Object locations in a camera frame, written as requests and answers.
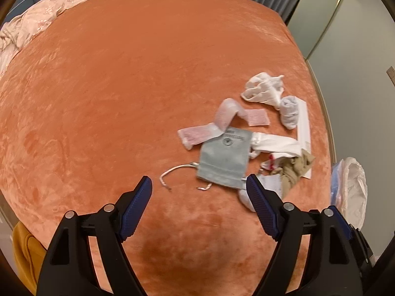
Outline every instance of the black logo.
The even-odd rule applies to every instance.
[[[232,145],[233,140],[230,139],[230,138],[224,138],[224,139],[222,139],[222,143],[223,143],[224,145],[226,145],[226,146],[230,146],[230,145]]]

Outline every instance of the silver screw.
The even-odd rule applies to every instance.
[[[109,203],[108,205],[104,206],[104,211],[106,211],[107,213],[111,213],[114,210],[114,205],[112,203]]]
[[[328,216],[328,217],[332,217],[332,216],[333,216],[333,211],[332,211],[332,209],[329,209],[329,208],[325,209],[325,210],[323,211],[323,213],[324,213],[326,216]]]
[[[284,209],[287,210],[287,211],[291,211],[291,210],[294,210],[294,209],[295,209],[295,206],[294,206],[294,204],[292,204],[292,203],[285,203],[285,204],[283,205],[283,207],[284,207]]]
[[[67,219],[70,219],[70,218],[73,218],[74,215],[75,215],[75,212],[72,211],[72,210],[70,210],[70,211],[68,211],[64,216],[65,216]]]

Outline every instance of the gray drawstring pouch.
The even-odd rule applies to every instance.
[[[243,189],[252,132],[228,127],[224,134],[203,143],[197,177],[218,185]]]

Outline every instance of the pink fabric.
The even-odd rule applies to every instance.
[[[204,125],[225,98],[237,99],[258,72],[284,75],[284,95],[309,107],[311,180],[285,198],[302,210],[329,204],[328,138],[309,71],[287,27],[251,0],[88,0],[65,11],[11,62],[0,80],[0,188],[16,215],[48,246],[70,209],[96,212],[143,175],[153,196],[124,243],[149,296],[253,293],[275,247],[237,192],[196,179],[198,161],[177,130]],[[256,132],[296,137],[278,112]],[[248,172],[257,172],[264,154]],[[300,280],[303,239],[290,288]],[[92,241],[98,278],[109,288]]]

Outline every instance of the blue rubber pad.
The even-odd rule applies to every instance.
[[[280,231],[277,227],[276,213],[252,176],[248,176],[246,186],[248,197],[250,197],[251,203],[258,215],[263,230],[266,234],[272,236],[272,238],[276,240],[280,235]]]
[[[350,225],[347,223],[347,221],[344,219],[340,211],[337,210],[335,206],[329,206],[328,207],[331,211],[333,211],[333,215],[336,217],[337,221],[340,224],[340,227],[343,229],[344,234],[346,235],[346,238],[350,240],[352,238],[352,231],[350,228]]]
[[[145,207],[148,204],[152,194],[151,179],[146,177],[145,181],[143,181],[140,187],[136,188],[135,191],[136,190],[136,194],[122,215],[122,225],[119,235],[123,241],[134,234],[141,216],[143,215]]]

